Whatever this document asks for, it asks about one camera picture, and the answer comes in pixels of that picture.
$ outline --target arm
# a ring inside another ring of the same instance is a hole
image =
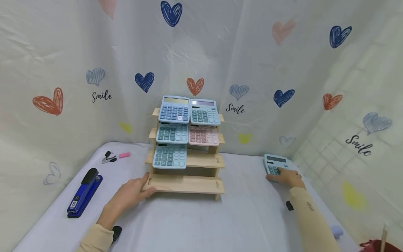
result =
[[[289,185],[290,202],[295,210],[302,245],[306,252],[340,252],[339,246],[322,214],[305,189],[297,171],[278,167],[280,175],[268,174],[267,179]]]
[[[141,192],[147,182],[149,173],[138,179],[130,179],[123,184],[110,201],[104,206],[96,224],[93,224],[80,241],[76,252],[107,252],[113,241],[111,231],[118,217],[128,208],[134,207],[140,201],[150,197],[155,188]]]

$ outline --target pink calculator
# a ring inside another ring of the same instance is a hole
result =
[[[217,126],[195,125],[189,126],[189,144],[201,146],[218,146]]]

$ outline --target teal calculator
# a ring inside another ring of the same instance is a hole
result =
[[[189,123],[190,99],[182,96],[163,96],[158,120],[164,123]]]
[[[162,144],[187,144],[188,135],[187,124],[160,122],[156,141]]]
[[[183,170],[186,168],[186,145],[157,144],[152,166],[156,169]]]
[[[218,126],[221,124],[218,117],[216,101],[205,99],[190,100],[192,117],[191,124]]]
[[[282,156],[265,154],[263,158],[263,163],[267,174],[280,175],[277,167],[288,170],[288,159]]]

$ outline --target white tablecloth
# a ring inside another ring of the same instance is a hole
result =
[[[14,249],[15,252],[69,252],[77,248],[87,228],[95,223],[104,204],[130,178],[148,171],[149,144],[110,142],[100,147]],[[105,152],[130,152],[131,156],[101,164]],[[265,179],[263,157],[222,154],[225,169],[219,173],[225,194],[221,200],[203,194],[156,193],[124,213],[116,222],[123,228],[111,251],[116,252],[298,252],[303,251],[294,211],[285,202],[286,187]],[[66,209],[86,172],[95,167],[104,180],[78,219],[68,219]],[[328,224],[340,225],[311,185],[312,195]],[[342,251],[358,251],[344,232],[338,239]]]

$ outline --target sleeve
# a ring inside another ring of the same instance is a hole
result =
[[[93,224],[80,241],[76,252],[107,252],[113,241],[113,231]]]
[[[290,190],[304,251],[340,252],[339,246],[308,192],[299,187]]]

